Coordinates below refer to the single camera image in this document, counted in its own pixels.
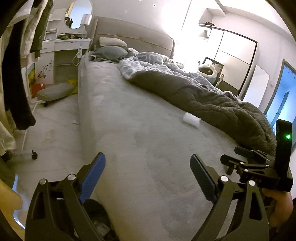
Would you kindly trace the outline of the person's right hand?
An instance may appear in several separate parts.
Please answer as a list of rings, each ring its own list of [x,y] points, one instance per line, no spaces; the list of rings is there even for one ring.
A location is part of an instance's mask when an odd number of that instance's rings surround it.
[[[292,215],[292,194],[290,192],[269,190],[265,188],[263,188],[262,191],[265,196],[271,197],[276,201],[274,211],[270,215],[268,221],[272,228],[280,228],[289,220],[290,216]]]

